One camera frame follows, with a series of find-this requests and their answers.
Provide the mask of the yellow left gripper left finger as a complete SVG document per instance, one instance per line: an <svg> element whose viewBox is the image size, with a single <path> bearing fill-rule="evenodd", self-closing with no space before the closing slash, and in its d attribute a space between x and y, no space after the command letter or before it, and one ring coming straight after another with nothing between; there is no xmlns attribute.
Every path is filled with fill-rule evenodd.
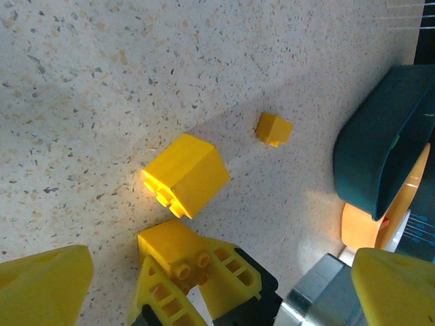
<svg viewBox="0 0 435 326"><path fill-rule="evenodd" d="M94 274L70 245L0 264L0 326L75 326Z"/></svg>

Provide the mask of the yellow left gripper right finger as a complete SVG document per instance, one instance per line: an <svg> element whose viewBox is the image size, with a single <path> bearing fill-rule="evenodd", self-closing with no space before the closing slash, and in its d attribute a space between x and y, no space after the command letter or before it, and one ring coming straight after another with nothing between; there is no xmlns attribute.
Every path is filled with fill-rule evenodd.
<svg viewBox="0 0 435 326"><path fill-rule="evenodd" d="M435 326L434 263L363 248L351 278L368 326Z"/></svg>

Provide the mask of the curved yellow lego brick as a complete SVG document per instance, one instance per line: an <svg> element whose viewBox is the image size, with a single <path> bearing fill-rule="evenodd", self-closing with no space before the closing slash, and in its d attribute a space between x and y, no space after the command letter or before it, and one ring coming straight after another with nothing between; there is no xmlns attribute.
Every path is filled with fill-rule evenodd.
<svg viewBox="0 0 435 326"><path fill-rule="evenodd" d="M150 256L163 274L187 294L207 282L211 270L209 242L178 219L170 219L137 235L139 263Z"/></svg>

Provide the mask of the orange plastic container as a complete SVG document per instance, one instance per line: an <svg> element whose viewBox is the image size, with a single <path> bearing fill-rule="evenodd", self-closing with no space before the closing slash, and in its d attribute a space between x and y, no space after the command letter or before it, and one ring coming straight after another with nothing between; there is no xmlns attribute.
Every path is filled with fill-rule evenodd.
<svg viewBox="0 0 435 326"><path fill-rule="evenodd" d="M379 221L374 221L368 213L348 203L345 204L341 238L347 247L354 251L364 247L390 252L396 250L401 239L400 233L404 231L411 213L409 207L421 183L430 147L430 144L425 146L387 212Z"/></svg>

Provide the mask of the square yellow lego brick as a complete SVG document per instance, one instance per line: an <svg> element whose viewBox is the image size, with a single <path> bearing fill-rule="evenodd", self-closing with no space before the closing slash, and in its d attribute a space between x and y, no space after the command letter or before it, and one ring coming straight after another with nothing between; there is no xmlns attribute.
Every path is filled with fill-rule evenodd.
<svg viewBox="0 0 435 326"><path fill-rule="evenodd" d="M182 134L144 169L144 185L176 217L194 219L230 181L217 148Z"/></svg>

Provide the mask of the dark green plastic container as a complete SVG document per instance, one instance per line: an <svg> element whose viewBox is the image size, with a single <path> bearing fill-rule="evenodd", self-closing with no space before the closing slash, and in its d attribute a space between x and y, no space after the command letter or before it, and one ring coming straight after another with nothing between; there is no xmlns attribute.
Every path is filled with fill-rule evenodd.
<svg viewBox="0 0 435 326"><path fill-rule="evenodd" d="M339 198L378 221L435 127L435 65L391 68L338 134L333 150Z"/></svg>

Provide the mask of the small yellow lego brick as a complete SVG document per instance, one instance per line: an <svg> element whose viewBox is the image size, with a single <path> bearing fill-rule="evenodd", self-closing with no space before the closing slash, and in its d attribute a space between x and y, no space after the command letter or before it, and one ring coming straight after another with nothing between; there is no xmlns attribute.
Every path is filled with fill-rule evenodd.
<svg viewBox="0 0 435 326"><path fill-rule="evenodd" d="M293 131L293 125L278 115L263 112L255 129L256 136L267 145L279 147L286 144Z"/></svg>

